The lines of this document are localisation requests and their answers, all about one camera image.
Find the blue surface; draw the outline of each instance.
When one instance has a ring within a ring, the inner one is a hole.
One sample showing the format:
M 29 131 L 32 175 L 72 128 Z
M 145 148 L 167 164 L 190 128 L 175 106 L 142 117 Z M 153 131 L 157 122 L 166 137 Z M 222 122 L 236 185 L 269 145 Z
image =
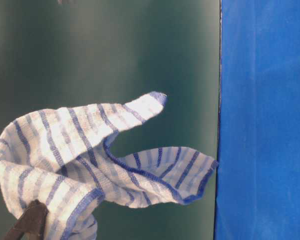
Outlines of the blue surface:
M 300 240 L 300 1 L 222 0 L 216 240 Z

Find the blue fabric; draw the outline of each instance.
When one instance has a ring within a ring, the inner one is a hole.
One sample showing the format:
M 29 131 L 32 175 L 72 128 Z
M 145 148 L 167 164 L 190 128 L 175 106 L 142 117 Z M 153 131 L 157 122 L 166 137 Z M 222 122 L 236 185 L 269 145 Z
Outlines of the blue fabric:
M 300 1 L 222 0 L 216 240 L 300 240 Z

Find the cloth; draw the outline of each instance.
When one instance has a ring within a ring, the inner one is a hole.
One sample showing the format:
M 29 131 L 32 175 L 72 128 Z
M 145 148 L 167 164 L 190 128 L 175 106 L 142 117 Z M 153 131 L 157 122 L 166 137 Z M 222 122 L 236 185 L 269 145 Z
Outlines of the cloth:
M 151 92 L 126 104 L 43 109 L 11 122 L 0 136 L 0 187 L 19 218 L 35 199 L 45 203 L 46 240 L 96 238 L 92 211 L 103 201 L 130 208 L 203 195 L 217 162 L 189 147 L 160 147 L 117 158 L 119 132 L 145 123 L 164 107 Z

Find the green wall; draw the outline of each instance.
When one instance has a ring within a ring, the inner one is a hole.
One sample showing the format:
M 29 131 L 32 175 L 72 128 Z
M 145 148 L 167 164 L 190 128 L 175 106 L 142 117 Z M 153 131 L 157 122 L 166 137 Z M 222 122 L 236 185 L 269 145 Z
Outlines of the green wall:
M 216 157 L 219 3 L 213 0 L 0 0 L 0 133 L 43 108 L 124 103 L 150 91 L 165 110 L 122 133 L 117 156 L 190 146 Z M 211 240 L 215 175 L 202 200 L 129 209 L 102 203 L 99 240 Z M 0 192 L 0 238 L 15 222 Z

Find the vertical edge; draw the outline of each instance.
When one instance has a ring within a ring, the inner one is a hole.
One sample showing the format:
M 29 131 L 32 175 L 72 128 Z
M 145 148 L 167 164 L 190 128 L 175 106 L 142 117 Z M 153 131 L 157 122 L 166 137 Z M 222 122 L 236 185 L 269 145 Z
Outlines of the vertical edge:
M 220 42 L 219 42 L 219 111 L 218 111 L 218 137 L 217 137 L 217 156 L 216 159 L 219 161 L 219 146 L 220 146 L 220 124 L 221 124 L 221 104 L 222 104 L 222 0 L 220 0 Z M 216 240 L 216 224 L 217 224 L 217 196 L 218 196 L 218 171 L 216 170 L 216 184 L 215 184 L 215 205 L 214 205 L 214 230 L 213 239 Z

